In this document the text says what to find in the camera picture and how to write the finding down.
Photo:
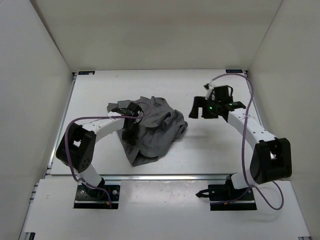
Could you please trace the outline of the grey pleated skirt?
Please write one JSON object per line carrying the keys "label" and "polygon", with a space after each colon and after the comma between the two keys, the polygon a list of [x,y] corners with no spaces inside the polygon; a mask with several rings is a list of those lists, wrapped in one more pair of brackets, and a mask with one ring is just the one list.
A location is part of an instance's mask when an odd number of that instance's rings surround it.
{"label": "grey pleated skirt", "polygon": [[148,115],[142,119],[126,119],[125,128],[118,130],[125,155],[133,167],[156,162],[165,156],[171,144],[180,139],[187,130],[184,115],[173,109],[162,97],[120,100],[109,103],[107,111],[115,108],[133,110],[132,103],[140,106]]}

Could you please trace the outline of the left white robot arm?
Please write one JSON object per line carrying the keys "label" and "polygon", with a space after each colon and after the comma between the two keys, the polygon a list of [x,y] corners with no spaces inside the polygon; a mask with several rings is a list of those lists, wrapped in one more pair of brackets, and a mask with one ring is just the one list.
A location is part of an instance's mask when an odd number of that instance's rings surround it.
{"label": "left white robot arm", "polygon": [[105,192],[105,182],[92,165],[96,143],[121,131],[122,140],[135,145],[143,115],[141,106],[130,102],[125,108],[113,108],[106,116],[80,117],[67,126],[55,157],[70,168],[72,176],[87,187],[93,199],[101,198]]}

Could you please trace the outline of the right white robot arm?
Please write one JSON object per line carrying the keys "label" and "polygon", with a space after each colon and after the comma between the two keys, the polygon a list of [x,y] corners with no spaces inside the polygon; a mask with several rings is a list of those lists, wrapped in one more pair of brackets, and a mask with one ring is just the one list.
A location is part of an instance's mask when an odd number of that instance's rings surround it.
{"label": "right white robot arm", "polygon": [[224,195],[236,200],[242,189],[289,178],[292,175],[291,144],[262,127],[250,114],[249,107],[233,100],[229,85],[212,87],[206,84],[206,96],[196,96],[189,117],[217,119],[222,117],[242,135],[242,143],[253,150],[249,167],[231,175],[231,183],[224,187]]}

